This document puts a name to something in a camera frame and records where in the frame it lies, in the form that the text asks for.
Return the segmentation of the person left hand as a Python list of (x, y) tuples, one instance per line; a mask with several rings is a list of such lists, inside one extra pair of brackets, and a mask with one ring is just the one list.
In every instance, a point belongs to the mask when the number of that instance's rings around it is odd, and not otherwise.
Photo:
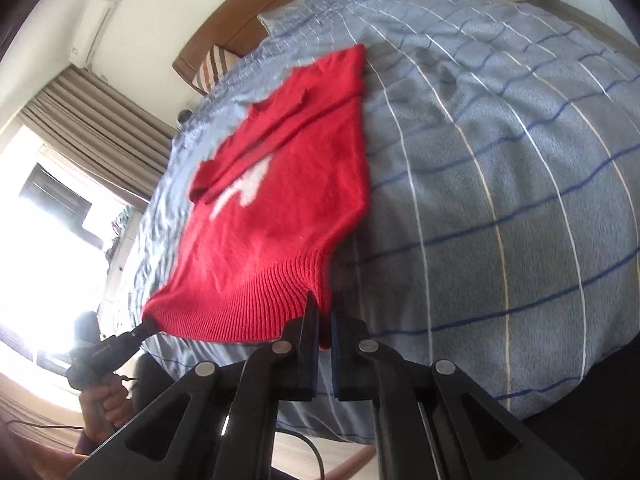
[(134, 416), (129, 392), (118, 375), (107, 376), (99, 385), (82, 390), (79, 403), (84, 433), (95, 444), (102, 444)]

